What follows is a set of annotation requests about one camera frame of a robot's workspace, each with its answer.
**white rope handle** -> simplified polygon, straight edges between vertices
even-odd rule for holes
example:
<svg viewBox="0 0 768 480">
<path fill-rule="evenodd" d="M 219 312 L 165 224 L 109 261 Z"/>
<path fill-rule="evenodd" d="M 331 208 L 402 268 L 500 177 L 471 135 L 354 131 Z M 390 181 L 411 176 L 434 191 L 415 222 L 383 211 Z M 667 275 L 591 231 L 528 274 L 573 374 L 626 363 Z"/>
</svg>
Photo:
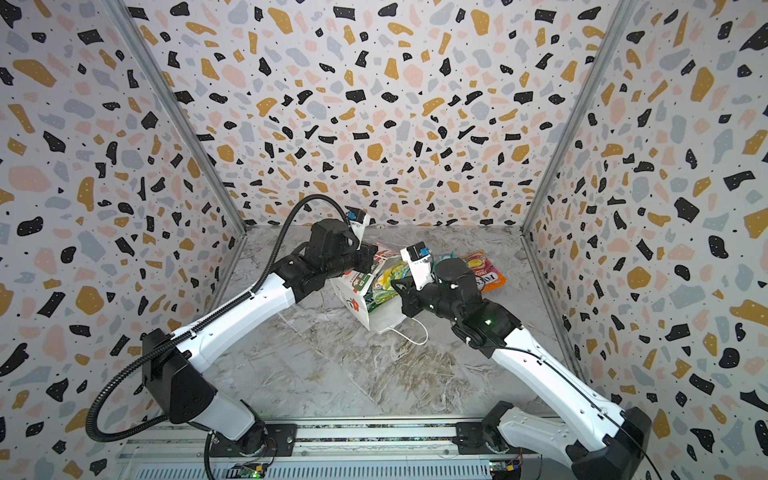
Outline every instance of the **white rope handle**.
<svg viewBox="0 0 768 480">
<path fill-rule="evenodd" d="M 394 333 L 397 333 L 397 334 L 398 334 L 398 335 L 400 335 L 402 338 L 404 338 L 404 339 L 408 340 L 410 343 L 412 343 L 412 344 L 414 344 L 414 345 L 424 345 L 425 343 L 427 343 L 427 340 L 429 340 L 429 331 L 427 330 L 427 327 L 425 327 L 423 323 L 419 322 L 419 321 L 418 321 L 417 319 L 415 319 L 415 318 L 411 318 L 411 317 L 408 317 L 408 318 L 410 318 L 410 319 L 411 319 L 411 320 L 413 320 L 414 322 L 416 322 L 416 323 L 418 323 L 419 325 L 421 325 L 421 326 L 422 326 L 422 328 L 424 329 L 424 334 L 426 334 L 426 338 L 424 339 L 424 341 L 423 341 L 423 342 L 421 342 L 421 343 L 417 343 L 417 342 L 414 342 L 413 340 L 411 340 L 411 339 L 410 339 L 410 338 L 408 338 L 407 336 L 405 336 L 405 335 L 403 335 L 402 333 L 398 332 L 397 330 L 393 329 L 391 326 L 388 326 L 386 329 L 387 329 L 387 330 L 392 330 Z"/>
</svg>

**metal corner post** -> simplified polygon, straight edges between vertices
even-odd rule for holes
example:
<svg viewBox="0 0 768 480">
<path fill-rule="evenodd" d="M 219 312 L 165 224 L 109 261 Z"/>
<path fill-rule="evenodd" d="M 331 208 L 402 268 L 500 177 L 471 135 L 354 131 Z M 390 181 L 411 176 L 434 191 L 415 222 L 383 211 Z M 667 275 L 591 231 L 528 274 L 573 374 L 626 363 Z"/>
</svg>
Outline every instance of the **metal corner post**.
<svg viewBox="0 0 768 480">
<path fill-rule="evenodd" d="M 171 91 L 168 84 L 163 78 L 163 73 L 157 62 L 154 60 L 152 52 L 149 51 L 149 47 L 144 43 L 141 37 L 141 33 L 138 27 L 134 23 L 131 16 L 128 14 L 128 9 L 123 3 L 123 0 L 101 0 L 101 4 L 107 12 L 110 20 L 118 30 L 128 48 L 131 50 L 136 62 L 141 67 L 141 70 L 147 76 L 147 81 L 150 83 L 154 93 L 160 100 L 163 108 L 170 117 L 171 122 L 179 131 L 182 140 L 192 150 L 192 154 L 197 159 L 197 165 L 203 171 L 208 185 L 214 194 L 219 198 L 221 208 L 229 216 L 235 228 L 237 228 L 238 237 L 242 242 L 246 233 L 245 222 L 240 218 L 237 207 L 235 207 L 232 198 L 227 193 L 227 189 L 221 183 L 219 174 L 214 169 L 214 166 L 208 161 L 208 154 L 206 153 L 203 145 L 197 139 L 197 135 L 192 130 L 187 119 L 184 117 L 184 113 L 179 107 L 174 93 Z"/>
<path fill-rule="evenodd" d="M 536 189 L 533 202 L 531 202 L 531 207 L 528 209 L 528 213 L 525 215 L 525 219 L 523 220 L 521 228 L 523 247 L 525 248 L 528 261 L 531 264 L 531 269 L 533 270 L 536 284 L 538 285 L 539 291 L 541 292 L 541 297 L 544 300 L 547 313 L 549 314 L 549 318 L 552 321 L 554 333 L 557 336 L 558 342 L 563 349 L 565 365 L 577 377 L 584 380 L 585 382 L 587 380 L 586 375 L 584 374 L 584 370 L 581 368 L 581 365 L 577 361 L 573 349 L 570 348 L 571 342 L 568 338 L 568 332 L 565 331 L 562 322 L 558 318 L 559 315 L 555 298 L 551 289 L 547 287 L 544 273 L 541 271 L 541 268 L 539 268 L 536 257 L 537 249 L 528 237 L 528 232 L 530 232 L 533 228 L 537 217 L 537 212 L 547 198 L 547 191 L 554 184 L 555 179 L 557 178 L 557 173 L 560 171 L 560 168 L 565 162 L 565 154 L 571 147 L 574 137 L 576 136 L 576 132 L 578 132 L 578 128 L 581 125 L 581 122 L 584 120 L 584 116 L 587 114 L 587 110 L 589 110 L 592 99 L 594 98 L 594 95 L 600 86 L 600 81 L 603 78 L 608 65 L 611 63 L 611 59 L 614 57 L 616 46 L 619 40 L 621 40 L 621 36 L 623 35 L 624 30 L 627 27 L 630 17 L 634 12 L 635 6 L 638 2 L 639 0 L 618 0 L 618 5 L 616 6 L 614 14 L 611 17 L 611 21 L 608 24 L 603 44 L 601 45 L 600 50 L 595 57 L 594 65 L 589 71 L 589 75 L 587 76 L 587 80 L 584 83 L 584 87 L 581 89 L 581 93 L 576 100 L 576 105 L 574 105 L 573 109 L 571 110 L 571 114 L 566 121 L 565 131 L 563 132 L 563 135 L 558 142 L 558 146 L 554 149 L 552 160 L 544 172 L 544 176 L 541 179 L 539 187 Z"/>
</svg>

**terrazzo patterned wall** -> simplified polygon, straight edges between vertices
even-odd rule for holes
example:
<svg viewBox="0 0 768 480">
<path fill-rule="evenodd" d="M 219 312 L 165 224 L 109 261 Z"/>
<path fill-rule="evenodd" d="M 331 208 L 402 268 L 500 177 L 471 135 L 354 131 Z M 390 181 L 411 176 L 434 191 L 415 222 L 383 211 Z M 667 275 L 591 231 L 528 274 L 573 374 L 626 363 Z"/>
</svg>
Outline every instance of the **terrazzo patterned wall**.
<svg viewBox="0 0 768 480">
<path fill-rule="evenodd" d="M 615 1 L 128 4 L 247 223 L 322 192 L 390 224 L 509 225 Z"/>
<path fill-rule="evenodd" d="M 638 2 L 530 233 L 664 478 L 768 478 L 766 22 L 765 2 Z"/>
<path fill-rule="evenodd" d="M 104 478 L 85 415 L 199 316 L 236 234 L 97 2 L 0 0 L 0 478 Z M 103 429 L 157 414 L 133 379 Z"/>
</svg>

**robotic arm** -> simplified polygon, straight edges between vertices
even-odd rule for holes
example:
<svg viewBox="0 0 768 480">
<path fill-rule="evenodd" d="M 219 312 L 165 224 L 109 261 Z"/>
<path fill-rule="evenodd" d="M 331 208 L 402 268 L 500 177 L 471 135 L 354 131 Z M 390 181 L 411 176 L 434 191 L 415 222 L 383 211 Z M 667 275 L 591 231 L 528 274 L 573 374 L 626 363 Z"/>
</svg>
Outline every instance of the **robotic arm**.
<svg viewBox="0 0 768 480">
<path fill-rule="evenodd" d="M 146 353 L 118 373 L 94 401 L 86 418 L 89 437 L 98 442 L 122 440 L 167 419 L 215 431 L 219 440 L 209 433 L 208 442 L 228 440 L 229 449 L 240 455 L 259 455 L 268 448 L 270 432 L 265 422 L 245 402 L 218 392 L 202 372 L 238 339 L 322 288 L 327 279 L 349 270 L 370 273 L 378 249 L 362 242 L 369 219 L 362 210 L 349 207 L 345 221 L 328 218 L 315 223 L 308 242 L 274 261 L 293 215 L 315 198 L 331 201 L 313 195 L 294 207 L 267 270 L 253 288 L 171 334 L 155 329 L 143 338 Z M 424 243 L 401 253 L 412 272 L 392 282 L 402 297 L 402 312 L 415 316 L 428 310 L 451 320 L 459 338 L 523 379 L 561 418 L 561 422 L 541 419 L 500 402 L 483 420 L 479 439 L 483 445 L 500 453 L 511 445 L 529 448 L 571 467 L 580 480 L 631 478 L 650 430 L 650 420 L 641 410 L 625 412 L 551 358 L 514 315 L 482 298 L 474 273 L 462 260 L 443 260 L 433 269 Z M 142 384 L 164 414 L 123 432 L 102 432 L 98 428 L 101 406 L 139 368 Z"/>
<path fill-rule="evenodd" d="M 650 431 L 650 419 L 642 410 L 624 411 L 552 358 L 517 317 L 482 298 L 463 260 L 445 259 L 431 269 L 423 242 L 401 254 L 412 273 L 392 282 L 402 297 L 403 314 L 428 310 L 451 320 L 456 336 L 525 381 L 562 420 L 552 422 L 500 402 L 482 423 L 489 448 L 529 448 L 571 467 L 580 480 L 631 478 Z"/>
</svg>

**marble tabletop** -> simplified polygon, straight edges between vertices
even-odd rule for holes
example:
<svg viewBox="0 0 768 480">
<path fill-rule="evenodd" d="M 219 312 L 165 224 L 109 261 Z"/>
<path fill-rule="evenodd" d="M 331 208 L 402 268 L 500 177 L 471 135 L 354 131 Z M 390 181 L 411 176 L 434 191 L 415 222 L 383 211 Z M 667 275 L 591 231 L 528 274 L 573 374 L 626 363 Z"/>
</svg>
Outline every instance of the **marble tabletop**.
<svg viewBox="0 0 768 480">
<path fill-rule="evenodd" d="M 256 227 L 223 295 L 253 284 L 269 258 L 278 227 Z M 280 256 L 309 239 L 292 226 Z M 434 254 L 484 250 L 507 283 L 484 293 L 515 314 L 544 348 L 562 361 L 561 347 L 514 227 L 369 227 L 366 242 L 393 250 L 425 242 Z M 224 353 L 205 377 L 264 417 L 362 415 L 478 415 L 499 400 L 552 411 L 520 379 L 466 346 L 447 320 L 416 316 L 429 331 L 423 346 L 393 332 L 369 332 L 326 285 L 268 319 Z M 424 330 L 406 319 L 398 330 L 421 342 Z"/>
</svg>

